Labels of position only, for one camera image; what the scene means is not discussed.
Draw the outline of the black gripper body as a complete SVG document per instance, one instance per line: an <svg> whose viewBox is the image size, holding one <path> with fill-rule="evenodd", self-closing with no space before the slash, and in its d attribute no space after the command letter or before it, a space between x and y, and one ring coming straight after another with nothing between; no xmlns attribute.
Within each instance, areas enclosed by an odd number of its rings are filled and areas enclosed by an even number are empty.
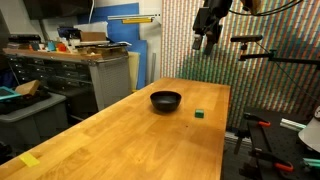
<svg viewBox="0 0 320 180"><path fill-rule="evenodd" d="M204 0L193 24L193 31L201 36L214 35L219 21L228 14L233 0Z"/></svg>

